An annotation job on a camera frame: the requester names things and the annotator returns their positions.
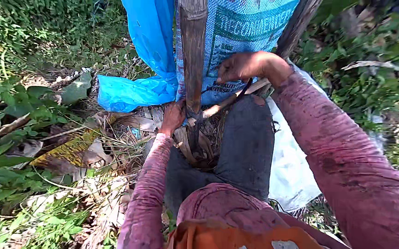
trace left hand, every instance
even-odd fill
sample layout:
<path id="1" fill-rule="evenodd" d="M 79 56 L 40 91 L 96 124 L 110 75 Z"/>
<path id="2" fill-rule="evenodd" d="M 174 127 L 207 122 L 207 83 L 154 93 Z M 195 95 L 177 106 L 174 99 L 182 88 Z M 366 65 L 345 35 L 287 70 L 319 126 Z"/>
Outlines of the left hand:
<path id="1" fill-rule="evenodd" d="M 171 103 L 164 110 L 163 124 L 158 133 L 164 133 L 172 136 L 174 131 L 180 127 L 186 119 L 186 100 L 181 99 L 178 102 Z"/>

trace pink long-sleeve shirt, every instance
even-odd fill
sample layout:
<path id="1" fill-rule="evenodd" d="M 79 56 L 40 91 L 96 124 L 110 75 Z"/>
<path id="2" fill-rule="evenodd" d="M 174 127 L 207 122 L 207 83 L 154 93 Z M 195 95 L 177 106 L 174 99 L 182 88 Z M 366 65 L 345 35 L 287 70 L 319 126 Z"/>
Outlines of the pink long-sleeve shirt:
<path id="1" fill-rule="evenodd" d="M 292 74 L 272 97 L 307 154 L 315 180 L 351 246 L 399 248 L 399 171 L 345 112 L 299 74 Z M 157 135 L 126 212 L 119 249 L 163 247 L 161 212 L 171 146 L 172 138 Z M 228 184 L 209 184 L 189 195 L 180 206 L 177 224 L 203 218 L 251 232 L 299 226 L 320 245 L 345 248 Z"/>

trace wooden stick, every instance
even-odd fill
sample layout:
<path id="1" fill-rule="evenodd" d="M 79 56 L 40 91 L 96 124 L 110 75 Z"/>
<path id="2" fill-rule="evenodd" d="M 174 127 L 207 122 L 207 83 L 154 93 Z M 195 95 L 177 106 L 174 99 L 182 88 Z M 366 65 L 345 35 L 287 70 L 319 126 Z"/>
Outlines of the wooden stick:
<path id="1" fill-rule="evenodd" d="M 197 117 L 201 111 L 207 14 L 207 0 L 180 0 L 186 105 L 188 114 L 193 117 Z M 199 125 L 189 128 L 187 136 L 191 150 L 200 150 L 198 145 Z"/>
<path id="2" fill-rule="evenodd" d="M 278 40 L 276 54 L 287 59 L 316 13 L 322 0 L 301 0 Z"/>
<path id="3" fill-rule="evenodd" d="M 270 82 L 269 82 L 268 79 L 266 79 L 266 78 L 260 79 L 259 81 L 253 83 L 253 84 L 247 89 L 247 91 L 246 91 L 245 93 L 246 93 L 246 94 L 251 94 L 251 93 L 253 93 L 254 91 L 258 90 L 259 88 L 261 88 L 261 87 L 263 87 L 263 86 L 265 86 L 265 85 L 268 85 L 268 84 L 270 84 Z M 217 104 L 217 105 L 214 105 L 214 106 L 208 108 L 207 110 L 204 110 L 204 111 L 202 112 L 202 118 L 204 118 L 204 119 L 205 119 L 205 118 L 209 118 L 209 117 L 211 117 L 211 116 L 217 114 L 220 110 L 222 110 L 222 109 L 226 108 L 227 106 L 233 104 L 233 102 L 235 102 L 236 98 L 239 96 L 239 94 L 241 94 L 241 92 L 242 92 L 242 90 L 241 90 L 241 91 L 238 91 L 238 92 L 236 92 L 236 93 L 234 93 L 234 94 L 232 94 L 232 95 L 231 95 L 230 97 L 228 97 L 227 99 L 224 99 L 221 103 L 219 103 L 219 104 Z M 189 127 L 195 126 L 195 119 L 192 118 L 192 117 L 189 117 L 189 118 L 187 119 L 187 125 L 188 125 Z"/>

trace person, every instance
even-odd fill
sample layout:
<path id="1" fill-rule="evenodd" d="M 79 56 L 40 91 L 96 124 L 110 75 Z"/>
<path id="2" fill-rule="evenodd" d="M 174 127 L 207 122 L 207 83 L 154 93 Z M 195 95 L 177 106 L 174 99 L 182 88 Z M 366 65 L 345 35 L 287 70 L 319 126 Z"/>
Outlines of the person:
<path id="1" fill-rule="evenodd" d="M 319 188 L 354 249 L 399 248 L 399 171 L 367 134 L 280 57 L 239 53 L 222 62 L 217 82 L 266 77 L 307 155 Z M 268 205 L 274 133 L 263 99 L 246 95 L 225 119 L 213 173 L 191 168 L 173 147 L 186 118 L 171 104 L 143 165 L 118 238 L 118 248 L 348 248 Z M 163 196 L 177 214 L 167 244 Z"/>

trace hand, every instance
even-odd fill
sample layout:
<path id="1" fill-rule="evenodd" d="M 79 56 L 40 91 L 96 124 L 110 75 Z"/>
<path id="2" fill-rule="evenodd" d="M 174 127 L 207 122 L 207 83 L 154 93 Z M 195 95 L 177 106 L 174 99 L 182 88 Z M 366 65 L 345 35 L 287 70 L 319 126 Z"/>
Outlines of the hand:
<path id="1" fill-rule="evenodd" d="M 163 124 L 158 133 L 164 133 L 172 136 L 174 131 L 180 127 L 186 119 L 186 100 L 181 99 L 178 102 L 171 103 L 164 110 Z"/>
<path id="2" fill-rule="evenodd" d="M 292 73 L 287 62 L 276 54 L 264 51 L 237 53 L 221 63 L 216 83 L 240 79 L 246 82 L 257 76 L 267 77 L 276 88 Z"/>

